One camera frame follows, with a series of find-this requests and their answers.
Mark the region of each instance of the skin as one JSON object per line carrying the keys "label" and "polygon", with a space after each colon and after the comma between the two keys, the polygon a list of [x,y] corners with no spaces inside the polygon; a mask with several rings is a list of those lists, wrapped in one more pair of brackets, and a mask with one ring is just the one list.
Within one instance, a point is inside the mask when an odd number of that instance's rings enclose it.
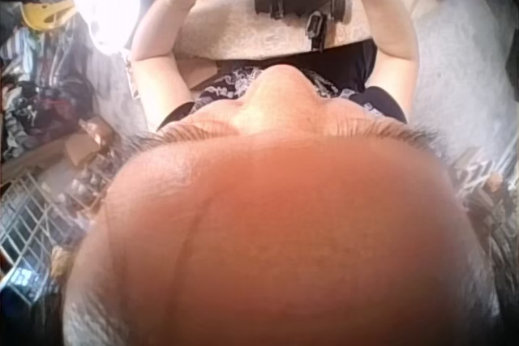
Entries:
{"label": "skin", "polygon": [[66,335],[120,318],[138,344],[456,339],[472,229],[434,156],[332,136],[374,120],[289,66],[188,117],[233,134],[157,147],[118,175],[71,273]]}

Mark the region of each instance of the hair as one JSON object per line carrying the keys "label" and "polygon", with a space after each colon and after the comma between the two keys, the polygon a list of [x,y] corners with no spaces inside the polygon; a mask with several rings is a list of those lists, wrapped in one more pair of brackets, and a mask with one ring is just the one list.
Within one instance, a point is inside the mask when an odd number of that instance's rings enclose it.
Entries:
{"label": "hair", "polygon": [[[380,139],[397,139],[409,145],[438,153],[438,140],[424,131],[411,130],[407,126],[399,126],[390,122],[385,126],[380,124],[356,126],[348,132],[348,136],[373,136]],[[176,126],[172,131],[162,135],[145,135],[125,142],[121,153],[116,153],[116,164],[122,167],[128,160],[138,153],[146,152],[167,143],[189,142],[197,139],[209,139],[215,136],[225,136],[226,130],[207,132],[193,126]],[[478,275],[469,275],[472,281],[465,290],[465,299],[471,301],[467,312],[467,331],[470,333],[464,344],[508,346],[519,344],[519,247],[517,239],[517,202],[509,193],[505,193],[506,200],[502,207],[486,207],[467,199],[468,216],[477,233],[479,242],[486,254],[487,269],[479,271],[489,275],[492,289],[476,288]],[[33,339],[26,344],[64,345],[74,346],[76,342],[64,339],[62,311],[66,282],[71,273],[75,252],[80,241],[64,248],[65,252],[54,255],[54,276],[45,288],[41,299],[32,307],[30,320],[32,322]],[[497,306],[491,307],[491,301],[497,300]],[[102,304],[92,301],[98,317],[105,317]],[[81,340],[81,344],[125,344],[124,330],[117,323],[104,321],[93,326],[85,323],[85,332],[93,340]]]}

